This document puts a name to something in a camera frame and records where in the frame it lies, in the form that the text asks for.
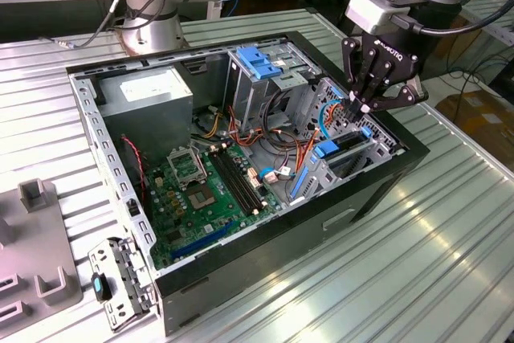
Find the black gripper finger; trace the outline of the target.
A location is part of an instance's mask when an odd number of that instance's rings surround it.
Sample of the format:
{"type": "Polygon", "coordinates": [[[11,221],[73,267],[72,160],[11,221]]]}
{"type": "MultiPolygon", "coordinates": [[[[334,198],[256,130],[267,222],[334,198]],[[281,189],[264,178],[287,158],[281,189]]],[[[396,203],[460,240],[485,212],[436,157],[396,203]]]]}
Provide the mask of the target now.
{"type": "Polygon", "coordinates": [[[350,86],[348,120],[360,120],[372,106],[378,89],[378,77],[372,71],[378,60],[377,36],[347,37],[341,42],[343,70],[350,86]]]}
{"type": "Polygon", "coordinates": [[[359,113],[386,111],[415,105],[427,100],[427,90],[414,74],[414,65],[396,65],[392,61],[376,63],[367,74],[360,75],[361,90],[359,113]],[[384,92],[396,84],[404,83],[396,96],[384,96],[384,92]]]}

